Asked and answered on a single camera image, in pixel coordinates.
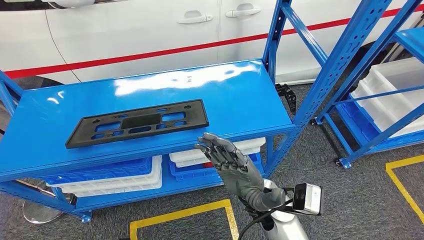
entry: yellow floor tape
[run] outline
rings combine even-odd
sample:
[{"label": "yellow floor tape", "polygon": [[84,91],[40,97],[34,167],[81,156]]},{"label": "yellow floor tape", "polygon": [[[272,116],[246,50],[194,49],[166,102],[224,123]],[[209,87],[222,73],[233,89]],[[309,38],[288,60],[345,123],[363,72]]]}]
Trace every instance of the yellow floor tape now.
[{"label": "yellow floor tape", "polygon": [[239,238],[239,230],[237,229],[236,219],[234,217],[233,208],[229,199],[221,201],[215,201],[208,204],[187,208],[180,211],[167,213],[164,215],[154,216],[142,220],[132,221],[129,224],[129,237],[131,240],[137,239],[137,229],[144,228],[147,226],[161,224],[164,222],[181,219],[184,217],[192,216],[195,214],[201,214],[204,212],[225,208],[226,217],[228,219],[229,228],[231,231],[232,239],[236,240]]},{"label": "yellow floor tape", "polygon": [[411,197],[411,195],[405,189],[404,185],[401,183],[399,178],[393,172],[393,169],[395,169],[395,168],[400,168],[400,167],[408,166],[408,165],[411,165],[411,164],[417,164],[417,163],[421,163],[421,162],[424,162],[424,155],[415,156],[415,157],[411,157],[411,158],[407,158],[407,159],[403,159],[403,160],[399,160],[399,161],[393,161],[393,162],[389,162],[389,163],[385,164],[385,171],[387,172],[387,174],[389,175],[391,180],[393,180],[394,184],[399,189],[400,193],[403,195],[403,197],[406,199],[406,201],[409,203],[411,208],[416,212],[419,219],[421,219],[421,222],[424,224],[423,211],[421,211],[420,207],[417,205],[417,203],[414,201],[414,199]]}]

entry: black cable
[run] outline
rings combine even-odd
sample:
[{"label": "black cable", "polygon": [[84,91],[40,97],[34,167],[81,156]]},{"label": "black cable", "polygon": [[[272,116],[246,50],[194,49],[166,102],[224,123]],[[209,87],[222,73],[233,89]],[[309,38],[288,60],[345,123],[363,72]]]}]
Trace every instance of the black cable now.
[{"label": "black cable", "polygon": [[[293,199],[290,199],[290,200],[286,201],[286,202],[284,203],[284,206],[285,206],[286,204],[291,203],[291,202],[293,202]],[[245,226],[245,227],[243,228],[243,230],[240,232],[240,234],[238,235],[238,239],[237,239],[237,240],[241,240],[241,239],[242,239],[242,237],[243,237],[243,235],[246,233],[246,231],[247,231],[247,230],[248,230],[251,226],[253,226],[254,224],[259,223],[262,219],[264,219],[264,218],[268,217],[269,215],[271,215],[273,212],[277,211],[278,209],[279,209],[279,207],[273,208],[273,209],[271,209],[271,211],[268,211],[268,212],[267,212],[267,213],[265,213],[264,215],[262,215],[262,216],[260,216],[260,217],[258,217],[258,218],[256,218],[256,219],[254,219],[253,221],[251,221],[251,222],[250,222],[247,226]]]}]

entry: plastic crate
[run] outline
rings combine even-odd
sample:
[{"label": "plastic crate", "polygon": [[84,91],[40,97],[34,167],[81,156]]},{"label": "plastic crate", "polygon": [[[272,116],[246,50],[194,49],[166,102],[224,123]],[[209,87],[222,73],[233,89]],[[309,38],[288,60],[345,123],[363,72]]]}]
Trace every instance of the plastic crate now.
[{"label": "plastic crate", "polygon": [[[366,78],[359,81],[351,96],[360,98],[420,86],[424,84],[423,76],[424,64],[415,57],[374,65]],[[386,130],[422,103],[424,103],[424,89],[358,101],[380,131]],[[424,116],[390,138],[421,130],[424,130]]]},{"label": "plastic crate", "polygon": [[367,113],[367,111],[359,106],[355,101],[346,102],[341,104],[341,107],[347,113],[347,115],[356,123],[360,128],[362,135],[371,141],[375,136],[381,133],[379,128],[375,125],[373,118]]},{"label": "plastic crate", "polygon": [[117,162],[102,166],[86,167],[61,174],[43,176],[48,185],[66,184],[81,181],[102,180],[149,174],[152,170],[152,157]]},{"label": "plastic crate", "polygon": [[[249,157],[256,166],[262,164],[259,153],[249,154]],[[177,181],[201,179],[213,176],[216,176],[217,178],[220,177],[214,167],[204,167],[203,164],[177,167],[175,162],[169,161],[169,167],[171,174],[175,176]]]},{"label": "plastic crate", "polygon": [[162,156],[152,158],[148,174],[47,185],[77,197],[157,189],[162,186]]},{"label": "plastic crate", "polygon": [[[265,144],[265,137],[250,139],[245,141],[237,141],[234,145],[245,155],[259,153],[261,146]],[[199,149],[174,152],[169,154],[169,158],[175,163],[177,168],[204,164],[209,162],[205,155]]]}]

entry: shelf unit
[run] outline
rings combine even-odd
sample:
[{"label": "shelf unit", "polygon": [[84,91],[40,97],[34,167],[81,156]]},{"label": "shelf unit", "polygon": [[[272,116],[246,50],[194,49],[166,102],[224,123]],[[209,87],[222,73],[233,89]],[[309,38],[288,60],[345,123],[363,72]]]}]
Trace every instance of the shelf unit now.
[{"label": "shelf unit", "polygon": [[[392,41],[398,42],[424,64],[424,27],[398,31],[405,20],[408,19],[411,13],[414,12],[417,6],[420,5],[420,3],[421,0],[408,0],[404,4],[404,6],[399,10],[397,15],[393,18],[381,36],[375,41],[375,43],[368,50],[359,64],[350,73],[346,81],[341,85],[328,104],[323,108],[322,112],[317,117],[315,117],[314,121],[312,122],[313,124],[318,125],[323,124],[324,119],[328,122],[330,128],[333,130],[336,137],[347,152],[347,157],[336,159],[336,164],[342,166],[345,169],[350,168],[354,160],[366,154],[424,143],[424,130],[389,138],[394,133],[401,130],[406,125],[410,124],[424,114],[424,102],[386,130],[380,131],[376,127],[377,131],[369,133],[367,136],[364,135],[364,127],[359,126],[357,122],[352,119],[349,111],[347,110],[348,108],[354,108],[355,105],[358,107],[356,102],[360,100],[424,89],[423,82],[423,85],[398,89],[395,91],[379,93],[365,97],[352,98],[348,96],[349,90],[356,83],[356,81],[359,80],[359,76],[365,71],[365,69],[367,69],[375,57],[382,50],[384,50],[387,44]],[[334,123],[331,114],[336,114],[341,118],[342,122],[346,125],[347,129],[358,143],[359,148],[357,150],[352,150],[345,137]],[[367,116],[366,112],[364,113],[364,116],[359,115],[358,117],[364,118],[365,121],[370,121],[370,123],[373,123],[372,118]]]},{"label": "shelf unit", "polygon": [[[269,177],[391,1],[361,1],[330,55],[293,11],[291,2],[277,1],[260,59],[25,91],[0,71],[0,98],[12,116],[0,143],[3,159],[7,160],[0,166],[0,192],[80,217],[86,223],[91,220],[94,209],[220,185],[217,177],[184,184],[176,182],[169,172],[169,160],[162,162],[162,188],[81,197],[76,204],[62,201],[60,189],[54,188],[56,197],[50,197],[15,181],[193,149],[197,136],[203,132],[232,141],[266,137],[267,161],[263,175]],[[286,19],[322,66],[293,119],[287,114],[274,85],[276,51]],[[208,127],[65,148],[67,138],[82,117],[194,99],[203,100]],[[284,135],[276,149],[273,148],[275,135]],[[28,149],[17,151],[14,149],[17,144]]]}]

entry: red stripe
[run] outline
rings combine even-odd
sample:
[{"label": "red stripe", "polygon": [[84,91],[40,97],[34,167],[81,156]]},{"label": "red stripe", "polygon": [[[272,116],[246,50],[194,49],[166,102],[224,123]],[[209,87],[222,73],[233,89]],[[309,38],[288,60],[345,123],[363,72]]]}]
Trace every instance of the red stripe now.
[{"label": "red stripe", "polygon": [[[394,16],[399,12],[399,10],[400,8],[387,10],[383,13],[382,18]],[[419,11],[424,11],[424,4],[419,5],[415,9],[415,12],[419,12]],[[342,26],[342,25],[348,24],[349,20],[350,18],[340,19],[336,21],[329,21],[329,22],[310,25],[307,28],[313,31],[313,30],[331,28],[336,26]],[[294,33],[296,33],[295,29],[287,29],[282,32],[283,35],[290,35]],[[51,73],[57,73],[62,71],[75,70],[75,69],[96,67],[96,66],[107,65],[107,64],[116,64],[116,63],[122,63],[127,61],[158,57],[158,56],[163,56],[168,54],[177,54],[177,53],[183,53],[188,51],[225,46],[230,44],[239,44],[239,43],[244,43],[244,42],[249,42],[249,41],[254,41],[259,39],[266,39],[267,37],[268,37],[268,34],[264,33],[264,34],[244,36],[244,37],[222,40],[222,41],[209,42],[209,43],[204,43],[199,45],[192,45],[192,46],[185,46],[185,47],[179,47],[179,48],[173,48],[173,49],[167,49],[167,50],[140,53],[135,55],[111,57],[111,58],[105,58],[105,59],[99,59],[99,60],[82,61],[82,62],[61,64],[61,65],[53,65],[53,66],[34,67],[34,68],[27,68],[27,69],[20,69],[20,70],[11,70],[11,71],[6,71],[5,73],[10,78],[15,79],[15,78],[36,76],[36,75],[42,75],[42,74],[51,74]]]}]

